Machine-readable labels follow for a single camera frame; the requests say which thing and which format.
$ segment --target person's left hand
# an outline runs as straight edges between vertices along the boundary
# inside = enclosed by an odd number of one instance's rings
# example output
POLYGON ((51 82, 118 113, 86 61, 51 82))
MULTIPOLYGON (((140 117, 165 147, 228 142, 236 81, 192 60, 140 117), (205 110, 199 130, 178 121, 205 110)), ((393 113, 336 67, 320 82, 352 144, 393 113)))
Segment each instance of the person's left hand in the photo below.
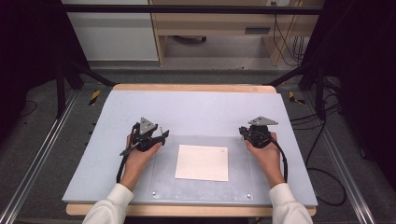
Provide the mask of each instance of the person's left hand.
MULTIPOLYGON (((131 141, 131 135, 128 135, 126 146, 129 146, 129 142, 131 141)), ((142 175, 143 171, 146 168, 146 165, 149 163, 151 157, 157 153, 163 143, 157 143, 151 149, 142 152, 137 149, 133 149, 129 155, 128 159, 125 162, 125 172, 120 180, 120 184, 128 188, 130 191, 134 190, 134 186, 137 183, 137 180, 142 175)))

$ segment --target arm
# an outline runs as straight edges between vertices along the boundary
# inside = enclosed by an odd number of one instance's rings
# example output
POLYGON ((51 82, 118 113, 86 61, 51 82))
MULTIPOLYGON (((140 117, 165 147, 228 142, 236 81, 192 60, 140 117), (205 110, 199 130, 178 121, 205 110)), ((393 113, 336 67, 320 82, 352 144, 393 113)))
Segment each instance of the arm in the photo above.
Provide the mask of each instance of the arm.
POLYGON ((85 216, 83 223, 123 223, 125 208, 134 197, 132 191, 151 157, 160 149, 157 143, 148 151, 132 150, 125 162, 125 172, 106 199, 97 202, 85 216))
MULTIPOLYGON (((276 140, 276 133, 271 135, 276 140)), ((249 141, 245 142, 247 150, 254 155, 268 179, 270 199, 274 207, 273 223, 312 223, 308 211, 295 200, 280 172, 279 149, 273 143, 265 148, 256 148, 249 141)))

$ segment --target square paper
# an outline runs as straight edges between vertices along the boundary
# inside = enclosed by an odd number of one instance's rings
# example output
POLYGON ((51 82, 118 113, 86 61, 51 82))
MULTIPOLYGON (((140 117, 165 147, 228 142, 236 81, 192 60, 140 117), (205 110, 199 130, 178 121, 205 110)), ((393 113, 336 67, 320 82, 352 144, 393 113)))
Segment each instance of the square paper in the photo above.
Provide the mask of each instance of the square paper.
POLYGON ((228 148, 180 145, 175 178, 228 181, 228 148))

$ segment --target hand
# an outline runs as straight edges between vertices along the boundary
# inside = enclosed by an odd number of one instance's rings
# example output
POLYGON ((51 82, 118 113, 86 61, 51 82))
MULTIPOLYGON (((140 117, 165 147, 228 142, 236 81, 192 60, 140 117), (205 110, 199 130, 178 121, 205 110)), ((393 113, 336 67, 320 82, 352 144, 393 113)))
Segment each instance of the hand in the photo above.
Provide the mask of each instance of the hand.
MULTIPOLYGON (((276 140, 276 133, 271 133, 271 136, 276 140)), ((260 167, 267 177, 270 188, 285 183, 285 179, 280 172, 280 152, 274 143, 270 143, 264 148, 256 148, 248 140, 245 140, 247 150, 254 155, 260 167)))
MULTIPOLYGON (((126 145, 129 146, 129 142, 131 141, 131 135, 128 135, 126 145)), ((125 162, 125 172, 120 180, 120 184, 128 188, 130 191, 134 190, 134 186, 137 183, 137 180, 142 175, 143 171, 146 168, 146 165, 149 163, 151 157, 160 149, 163 143, 157 143, 151 149, 141 152, 137 149, 133 149, 129 155, 128 159, 125 162)))

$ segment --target white cabinet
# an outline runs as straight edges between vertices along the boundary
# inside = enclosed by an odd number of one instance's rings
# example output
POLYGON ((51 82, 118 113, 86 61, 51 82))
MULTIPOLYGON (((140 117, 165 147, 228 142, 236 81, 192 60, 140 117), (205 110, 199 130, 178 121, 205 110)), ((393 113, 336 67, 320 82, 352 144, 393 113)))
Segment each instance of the white cabinet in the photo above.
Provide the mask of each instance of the white cabinet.
MULTIPOLYGON (((64 4, 147 5, 147 0, 62 0, 64 4)), ((158 61, 148 13, 68 13, 88 61, 158 61)))

